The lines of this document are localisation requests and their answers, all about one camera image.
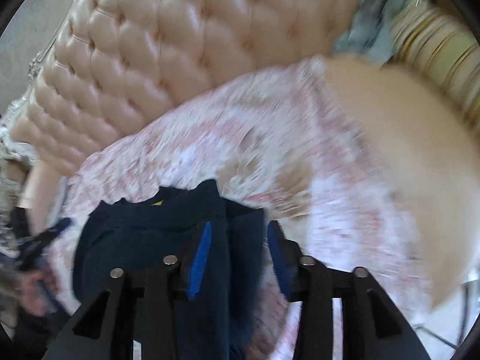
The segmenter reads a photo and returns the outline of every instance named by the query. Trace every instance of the dark clothing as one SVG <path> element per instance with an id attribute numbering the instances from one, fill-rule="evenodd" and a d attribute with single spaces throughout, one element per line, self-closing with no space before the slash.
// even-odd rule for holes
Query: dark clothing
<path id="1" fill-rule="evenodd" d="M 141 203 L 100 202 L 75 253 L 75 296 L 80 302 L 94 296 L 114 268 L 142 270 L 166 255 L 181 255 L 205 222 L 210 223 L 211 242 L 200 292 L 195 300 L 174 302 L 178 356 L 243 359 L 253 332 L 265 218 L 261 209 L 221 198 L 214 180 L 190 191 L 161 187 Z"/>

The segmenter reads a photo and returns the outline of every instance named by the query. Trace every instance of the gold striped cushion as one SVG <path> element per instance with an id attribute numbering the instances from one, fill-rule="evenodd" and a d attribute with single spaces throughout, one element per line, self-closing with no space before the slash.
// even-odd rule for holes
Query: gold striped cushion
<path id="1" fill-rule="evenodd" d="M 426 4 L 404 9 L 392 32 L 396 60 L 432 79 L 480 131 L 480 47 L 470 30 Z"/>

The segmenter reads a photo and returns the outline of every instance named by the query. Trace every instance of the sofa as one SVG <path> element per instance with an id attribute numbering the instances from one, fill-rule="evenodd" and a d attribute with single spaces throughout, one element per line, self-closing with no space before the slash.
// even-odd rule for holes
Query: sofa
<path id="1" fill-rule="evenodd" d="M 20 201 L 33 232 L 45 228 L 60 180 L 91 154 L 244 73 L 320 54 L 415 218 L 441 304 L 478 263 L 478 143 L 448 91 L 399 56 L 405 43 L 382 68 L 331 55 L 360 2 L 75 0 L 10 128 L 40 158 Z"/>

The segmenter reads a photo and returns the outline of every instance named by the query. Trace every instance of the metal rivet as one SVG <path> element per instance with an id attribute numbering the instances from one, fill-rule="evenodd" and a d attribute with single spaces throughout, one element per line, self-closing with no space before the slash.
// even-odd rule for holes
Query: metal rivet
<path id="1" fill-rule="evenodd" d="M 114 279 L 121 278 L 122 275 L 123 275 L 123 269 L 121 268 L 112 269 L 112 271 L 110 272 L 110 277 Z"/>
<path id="2" fill-rule="evenodd" d="M 166 265 L 166 266 L 172 266 L 173 264 L 176 264 L 178 261 L 178 258 L 177 256 L 174 256 L 173 254 L 170 254 L 168 256 L 165 256 L 163 258 L 163 263 Z"/>
<path id="3" fill-rule="evenodd" d="M 300 264 L 303 266 L 314 266 L 315 259 L 311 256 L 301 256 L 300 257 Z"/>
<path id="4" fill-rule="evenodd" d="M 368 276 L 368 271 L 362 267 L 355 268 L 353 273 L 357 278 L 366 278 Z"/>

